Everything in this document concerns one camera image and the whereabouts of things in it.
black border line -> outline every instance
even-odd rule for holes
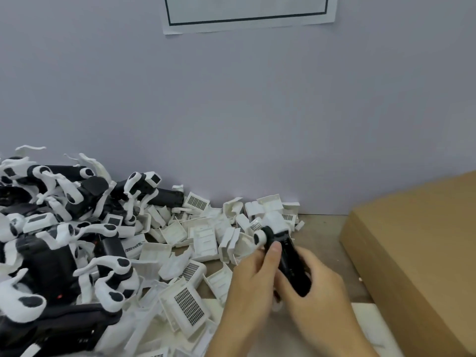
[[[308,14],[293,14],[293,15],[278,15],[278,16],[264,16],[264,17],[247,17],[247,18],[231,18],[227,20],[211,20],[211,21],[194,21],[194,22],[170,22],[169,4],[165,0],[165,8],[167,9],[167,18],[169,19],[169,26],[181,26],[181,25],[199,25],[199,24],[216,24],[220,22],[236,22],[236,21],[254,21],[254,20],[269,20],[274,18],[287,18],[287,17],[303,17],[303,16],[317,16],[327,14],[327,4],[329,0],[326,0],[326,8],[324,12],[312,12]]]

finger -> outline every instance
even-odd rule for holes
[[[289,306],[292,306],[298,298],[301,298],[280,270],[276,273],[274,288],[276,288],[281,299]]]
[[[322,263],[319,258],[317,258],[316,255],[310,250],[301,248],[300,246],[297,246],[296,250],[304,260],[304,263],[309,267],[311,276],[316,277],[319,275],[319,273],[322,273],[322,271],[327,270],[326,265]]]
[[[265,255],[263,265],[258,274],[260,278],[264,278],[270,284],[274,283],[274,276],[276,275],[277,268],[279,267],[279,261],[281,260],[282,246],[279,242],[273,242]]]
[[[261,269],[264,259],[264,252],[262,250],[255,250],[249,256],[243,258],[240,264],[236,266],[235,271],[251,278]]]

person's left hand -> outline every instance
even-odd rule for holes
[[[221,322],[206,357],[246,356],[271,312],[281,248],[281,243],[274,242],[266,256],[257,250],[235,267]]]

cardboard box top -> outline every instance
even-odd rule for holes
[[[354,214],[476,351],[476,172],[378,199]]]

person's right hand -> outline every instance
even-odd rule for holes
[[[275,288],[306,341],[330,356],[378,356],[357,323],[342,277],[311,251],[296,249],[311,272],[310,292],[300,297],[281,271]]]

